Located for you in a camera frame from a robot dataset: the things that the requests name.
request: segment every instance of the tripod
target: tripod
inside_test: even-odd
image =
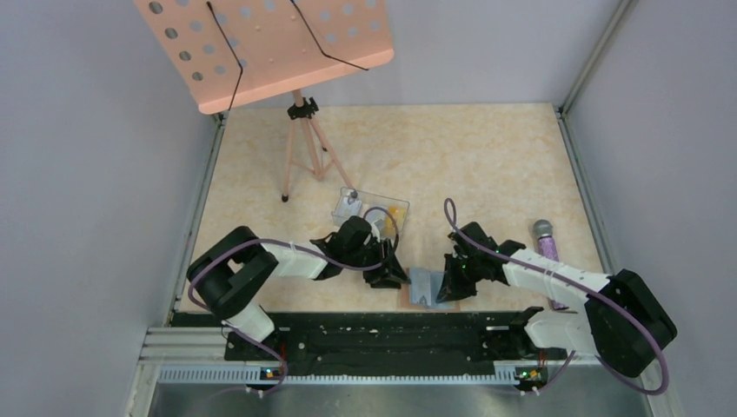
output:
[[[352,189],[353,183],[343,170],[343,166],[341,165],[341,161],[338,159],[338,155],[335,154],[335,150],[330,145],[330,142],[328,142],[325,132],[322,130],[320,123],[318,123],[315,118],[315,112],[319,110],[317,108],[317,103],[315,103],[315,100],[312,97],[310,97],[309,101],[305,100],[299,89],[292,91],[292,96],[295,98],[295,104],[287,110],[287,114],[289,114],[289,118],[292,119],[292,123],[289,126],[289,139],[287,140],[287,163],[285,168],[286,173],[284,176],[284,188],[282,189],[282,201],[287,202],[289,200],[289,175],[292,165],[306,169],[318,181],[325,176],[325,173],[328,172],[333,165],[335,165],[346,185]],[[304,133],[304,140],[307,143],[309,159],[312,161],[312,169],[308,168],[303,163],[292,159],[292,145],[295,140],[295,130],[298,123],[302,125],[302,133]],[[327,165],[323,166],[322,162],[317,159],[315,142],[312,140],[312,130],[315,131],[317,140],[320,141],[320,145],[322,146],[322,150],[328,152],[330,155],[330,162],[328,162]]]

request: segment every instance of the tripod leg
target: tripod leg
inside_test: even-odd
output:
[[[284,187],[282,201],[289,201],[289,174],[292,170],[292,143],[295,141],[295,122],[289,124],[289,139],[287,139],[287,166],[284,169]]]
[[[315,177],[322,178],[322,165],[317,161],[317,151],[315,150],[315,141],[312,140],[312,130],[309,129],[308,120],[312,119],[300,119],[302,123],[302,132],[304,138],[307,141],[307,150],[309,151],[309,159],[312,160],[312,169],[315,171]]]
[[[333,163],[335,164],[335,167],[338,168],[338,172],[341,174],[341,177],[345,181],[346,185],[352,189],[353,183],[350,181],[350,178],[348,178],[348,174],[345,173],[345,170],[343,170],[343,166],[341,164],[341,161],[338,159],[338,155],[335,153],[335,150],[333,149],[332,145],[330,145],[330,142],[328,142],[328,138],[325,136],[325,132],[322,131],[322,128],[320,127],[320,123],[317,122],[317,119],[314,117],[309,119],[309,124],[312,125],[312,129],[315,130],[315,133],[317,134],[317,138],[320,139],[320,143],[322,146],[328,151],[330,154],[330,159],[333,160]]]

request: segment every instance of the white wall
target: white wall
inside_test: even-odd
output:
[[[388,0],[394,60],[306,91],[323,105],[562,104],[617,3]]]
[[[619,266],[679,329],[686,415],[734,415],[737,2],[639,2],[571,120]]]
[[[214,134],[130,0],[3,2],[0,407],[121,415]]]

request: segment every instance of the yellow object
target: yellow object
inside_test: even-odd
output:
[[[396,220],[396,227],[402,230],[402,224],[404,223],[404,216],[407,215],[407,210],[402,207],[389,206],[388,211],[389,211],[389,214],[392,217],[394,217],[394,220]],[[396,231],[394,230],[394,224],[392,224],[389,218],[386,220],[384,224],[384,234],[385,235],[396,234]]]

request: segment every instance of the black elastic cord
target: black elastic cord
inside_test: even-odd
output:
[[[322,54],[322,56],[325,56],[326,58],[330,58],[330,59],[335,59],[339,63],[345,63],[346,65],[350,65],[351,67],[355,67],[355,68],[357,68],[359,70],[364,70],[364,71],[368,71],[369,70],[368,68],[363,68],[360,65],[356,65],[354,63],[349,63],[348,61],[343,61],[341,58],[336,58],[336,57],[334,57],[332,55],[326,54],[325,51],[322,50],[322,46],[320,45],[320,43],[317,41],[317,37],[315,37],[315,33],[312,31],[312,28],[309,27],[309,23],[307,23],[307,19],[304,18],[304,15],[302,14],[302,11],[300,10],[300,8],[297,5],[297,3],[295,3],[295,0],[289,0],[289,1],[292,2],[292,5],[295,6],[295,9],[297,9],[297,13],[300,14],[300,17],[302,18],[302,21],[304,22],[304,25],[307,26],[307,30],[309,30],[309,34],[312,36],[312,39],[317,44],[317,49],[320,50],[320,53]]]
[[[236,59],[238,68],[241,69],[241,73],[238,74],[238,82],[236,83],[236,89],[233,90],[233,96],[230,98],[230,105],[228,106],[228,112],[230,112],[233,109],[233,102],[236,99],[236,93],[238,92],[238,87],[241,85],[241,77],[243,77],[243,66],[241,65],[241,60],[238,59],[238,55],[236,55],[236,52],[233,50],[233,46],[231,46],[230,42],[228,42],[228,37],[225,36],[225,32],[222,30],[222,26],[220,25],[220,22],[217,21],[217,17],[215,16],[215,11],[212,10],[212,3],[207,2],[207,5],[208,5],[209,12],[212,15],[212,18],[215,19],[215,24],[217,25],[217,28],[220,30],[220,33],[222,34],[222,38],[225,39],[225,43],[228,45],[228,48],[230,48],[230,52],[233,54],[233,57]]]

